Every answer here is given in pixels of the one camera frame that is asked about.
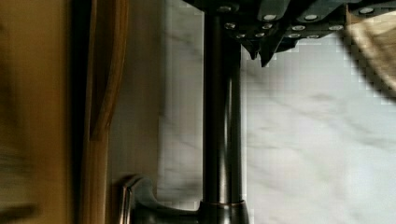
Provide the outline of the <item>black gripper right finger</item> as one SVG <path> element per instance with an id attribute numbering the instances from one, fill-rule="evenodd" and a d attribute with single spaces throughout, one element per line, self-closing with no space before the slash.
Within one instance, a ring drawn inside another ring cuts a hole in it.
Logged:
<path id="1" fill-rule="evenodd" d="M 395 10 L 395 0 L 261 0 L 261 19 L 273 28 L 261 42 L 261 64 L 302 38 L 321 38 L 347 26 L 347 13 L 372 18 Z"/>

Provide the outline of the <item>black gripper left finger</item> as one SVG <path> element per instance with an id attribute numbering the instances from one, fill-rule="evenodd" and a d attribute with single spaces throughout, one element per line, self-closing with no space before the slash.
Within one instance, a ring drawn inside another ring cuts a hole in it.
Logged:
<path id="1" fill-rule="evenodd" d="M 271 60 L 283 38 L 284 16 L 291 0 L 183 0 L 219 16 L 227 33 L 252 59 Z"/>

